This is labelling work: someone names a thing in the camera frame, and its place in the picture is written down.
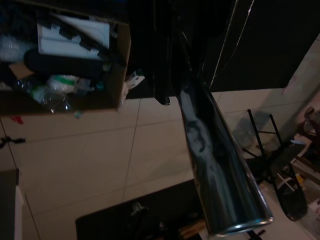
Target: red object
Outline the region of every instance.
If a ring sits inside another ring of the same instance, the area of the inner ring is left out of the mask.
[[[18,124],[24,124],[24,121],[22,121],[22,118],[20,116],[11,116],[10,118],[12,121]]]

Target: tile floor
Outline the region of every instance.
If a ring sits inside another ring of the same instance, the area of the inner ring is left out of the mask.
[[[246,110],[286,136],[308,106],[320,109],[320,41],[315,41],[285,89],[213,93],[235,139],[255,149]],[[25,138],[0,151],[0,170],[18,167],[24,192],[24,240],[75,240],[83,215],[193,178],[177,100],[127,100],[119,112],[1,119],[0,137]],[[272,141],[262,136],[264,143]]]

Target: open cardboard box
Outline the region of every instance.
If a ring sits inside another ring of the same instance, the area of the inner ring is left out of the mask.
[[[117,46],[128,63],[130,54],[130,28],[126,23],[117,22]],[[10,66],[17,78],[31,75],[23,63]],[[88,92],[85,96],[71,96],[70,105],[75,111],[111,110],[116,111],[121,104],[121,94],[126,77],[126,67],[114,64],[102,91]],[[31,97],[14,91],[0,91],[0,116],[49,114],[50,111]]]

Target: floor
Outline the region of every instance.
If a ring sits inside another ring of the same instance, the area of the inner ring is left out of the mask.
[[[246,110],[271,130],[273,114],[283,136],[320,109],[320,41],[315,41],[285,89],[213,93],[234,138],[257,151]],[[0,170],[18,167],[24,193],[24,240],[75,240],[83,215],[193,178],[177,100],[127,100],[119,112],[22,116],[1,119],[0,137],[25,138],[0,151]],[[266,145],[273,143],[261,136]]]

